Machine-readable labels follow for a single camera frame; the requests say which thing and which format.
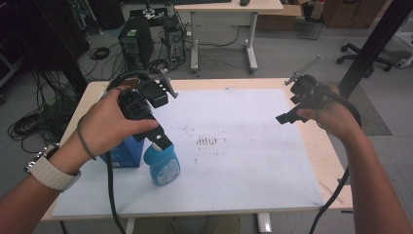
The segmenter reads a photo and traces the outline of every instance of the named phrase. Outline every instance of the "watch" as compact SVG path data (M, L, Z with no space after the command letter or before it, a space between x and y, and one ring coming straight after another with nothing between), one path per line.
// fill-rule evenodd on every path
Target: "watch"
M27 163L24 171L32 174L39 182L44 185L64 192L69 189L80 177L80 171L76 175L68 175L61 172L49 162L49 159L58 150L58 143L53 143L36 154L36 156Z

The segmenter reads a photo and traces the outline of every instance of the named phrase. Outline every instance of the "wooden table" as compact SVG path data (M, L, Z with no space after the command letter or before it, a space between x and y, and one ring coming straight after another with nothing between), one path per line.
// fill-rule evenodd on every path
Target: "wooden table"
M198 40L195 36L196 24L202 25L249 25L249 38L245 40L248 55L249 69L254 71L258 68L252 47L255 25L258 13L274 13L283 9L280 0L250 0L245 7L240 6L240 0L229 3L191 4L177 5L177 12L191 13L192 51L191 68L198 71Z
M222 90L225 88L233 89L281 89L287 97L291 97L289 87L286 87L284 81L287 79L210 79L210 80L173 80L172 86L176 90ZM87 87L71 122L61 140L64 143L70 134L75 130L76 123L86 113L92 104L99 100L101 94L107 86L107 82L92 82ZM330 143L326 132L320 129L314 121L306 124L296 122L300 135L302 137L305 149L312 165L314 174L319 183L324 203L330 198L336 188L338 178L343 175L343 167ZM54 220L52 211L55 204L51 206L43 217L43 220ZM351 209L353 200L350 186L345 186L331 205L330 209Z

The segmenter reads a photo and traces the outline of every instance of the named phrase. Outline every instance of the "person's right arm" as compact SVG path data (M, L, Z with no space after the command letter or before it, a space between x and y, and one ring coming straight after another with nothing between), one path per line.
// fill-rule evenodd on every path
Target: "person's right arm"
M353 194L356 233L413 233L409 219L398 200L371 141L351 112L330 101L319 111L297 110L301 117L318 121L338 137L346 148Z

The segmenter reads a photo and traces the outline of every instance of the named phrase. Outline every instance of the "light blue plastic container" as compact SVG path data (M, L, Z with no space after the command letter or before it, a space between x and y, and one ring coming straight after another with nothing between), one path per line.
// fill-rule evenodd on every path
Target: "light blue plastic container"
M143 161L149 165L156 185L166 185L179 176L179 161L173 149L173 144L162 150L156 143L152 143L143 155Z

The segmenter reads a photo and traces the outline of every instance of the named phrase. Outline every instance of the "office chair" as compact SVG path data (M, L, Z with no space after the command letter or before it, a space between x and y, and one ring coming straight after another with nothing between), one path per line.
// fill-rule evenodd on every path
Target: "office chair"
M355 58L357 57L358 53L360 53L360 51L361 51L360 48L356 47L355 45L353 45L353 44L351 44L351 43L347 43L347 45L341 47L341 51L342 51L342 52L346 52L346 51L349 50L349 49L352 50L352 51L354 51L354 52L356 53L356 55L345 55L345 56L341 56L340 58L337 59L337 61L336 61L337 64L342 64L342 63L344 62L344 60L346 60L346 59L355 59ZM386 72L392 70L392 67L394 66L394 61L388 60L388 59L385 59L385 58L377 57L377 58L374 59L374 61L377 61L377 62L380 62L380 63L383 63L384 65L386 65L386 67L384 68L384 70L385 70ZM371 75L373 72L374 72L374 67L373 67L373 65L371 64L371 65L368 67L368 69L364 72L364 75L363 75L363 76L364 76L365 78L368 78L368 77L370 77L370 75Z

